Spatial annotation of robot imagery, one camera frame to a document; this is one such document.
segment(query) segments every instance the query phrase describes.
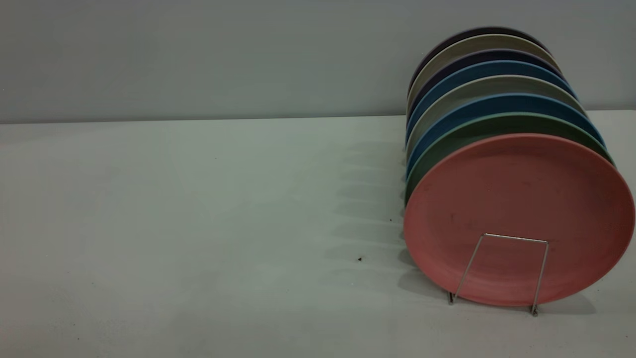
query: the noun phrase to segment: plate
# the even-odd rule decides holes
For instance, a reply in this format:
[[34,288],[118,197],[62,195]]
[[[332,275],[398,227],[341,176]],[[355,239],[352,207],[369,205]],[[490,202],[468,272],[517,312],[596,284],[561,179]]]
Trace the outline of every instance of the plate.
[[498,94],[477,99],[458,107],[430,126],[417,141],[410,156],[407,157],[406,175],[408,176],[424,150],[444,133],[473,119],[506,112],[531,112],[560,118],[586,131],[604,146],[603,139],[594,125],[580,112],[561,101],[535,94]]
[[[434,86],[436,86],[440,81],[444,80],[446,77],[468,66],[472,66],[475,64],[488,62],[488,61],[527,62],[529,64],[539,66],[545,69],[546,71],[552,72],[554,75],[558,76],[563,82],[567,83],[567,81],[565,80],[561,72],[559,72],[554,66],[547,63],[545,60],[541,59],[540,57],[537,57],[532,54],[528,54],[523,51],[516,51],[516,50],[503,50],[503,49],[485,50],[485,51],[479,51],[473,54],[460,57],[459,59],[449,63],[447,66],[437,71],[434,75],[431,76],[431,79],[426,81],[424,86],[422,86],[422,88],[418,91],[418,93],[415,95],[415,99],[413,100],[413,103],[415,104],[419,103],[420,100]],[[570,94],[572,94],[576,98],[576,95],[574,94],[574,91],[572,89],[570,89],[570,91],[568,92],[570,92]],[[415,106],[411,106],[408,112],[407,119],[411,117],[414,110],[415,110]]]
[[445,48],[440,53],[435,55],[425,66],[413,82],[413,87],[408,94],[406,102],[406,112],[410,110],[413,105],[415,96],[422,88],[422,86],[428,81],[432,75],[446,66],[449,62],[458,59],[459,57],[471,54],[480,50],[488,50],[491,48],[509,48],[511,50],[519,50],[528,52],[535,56],[544,59],[546,62],[554,66],[556,69],[560,69],[557,62],[552,56],[540,46],[526,39],[518,38],[510,35],[479,35],[472,38],[464,39],[460,42],[454,43],[451,46]]
[[426,109],[420,118],[415,121],[413,130],[406,141],[406,157],[410,157],[417,141],[442,116],[477,99],[506,93],[528,93],[551,97],[575,108],[581,115],[585,116],[585,110],[576,98],[549,82],[519,75],[497,75],[480,78],[447,92]]
[[521,61],[482,62],[460,69],[452,75],[444,78],[419,100],[411,115],[411,118],[409,119],[409,123],[406,126],[406,140],[408,140],[408,137],[411,134],[416,121],[422,116],[422,114],[424,114],[426,109],[428,109],[428,107],[430,107],[430,105],[432,105],[433,102],[437,101],[441,96],[470,81],[497,75],[522,75],[538,78],[540,80],[552,83],[553,85],[566,91],[574,99],[576,99],[574,91],[565,81],[563,81],[554,73],[547,71],[539,66]]
[[529,112],[498,113],[484,116],[454,127],[429,145],[415,161],[406,179],[404,203],[406,204],[420,180],[439,161],[454,151],[476,141],[511,133],[540,133],[567,138],[582,144],[614,162],[593,136],[581,128],[562,119]]
[[[616,168],[585,146],[545,134],[496,136],[454,152],[423,177],[404,214],[411,256],[450,292],[483,233],[548,241],[539,304],[601,279],[633,227],[632,195]],[[541,243],[484,239],[459,296],[532,304],[543,252]]]
[[435,55],[440,53],[446,47],[449,47],[450,45],[452,45],[452,44],[454,44],[456,42],[462,41],[463,39],[471,38],[473,36],[486,35],[486,34],[505,34],[505,35],[517,36],[519,38],[523,38],[523,39],[526,39],[526,40],[528,40],[530,42],[533,42],[533,43],[539,45],[545,51],[548,51],[548,49],[541,42],[539,42],[539,40],[537,40],[534,37],[526,34],[525,32],[521,32],[519,30],[514,30],[514,29],[509,29],[507,27],[495,27],[495,26],[491,26],[491,27],[476,27],[474,29],[469,29],[469,30],[462,31],[462,32],[459,32],[457,34],[454,34],[453,36],[450,36],[449,38],[447,38],[446,40],[442,41],[437,46],[435,46],[422,59],[420,64],[417,65],[417,69],[415,70],[415,72],[413,73],[413,76],[411,77],[411,82],[408,84],[408,89],[411,89],[411,86],[413,85],[413,82],[415,81],[415,77],[417,77],[417,74],[420,73],[422,68],[424,68],[424,66]]

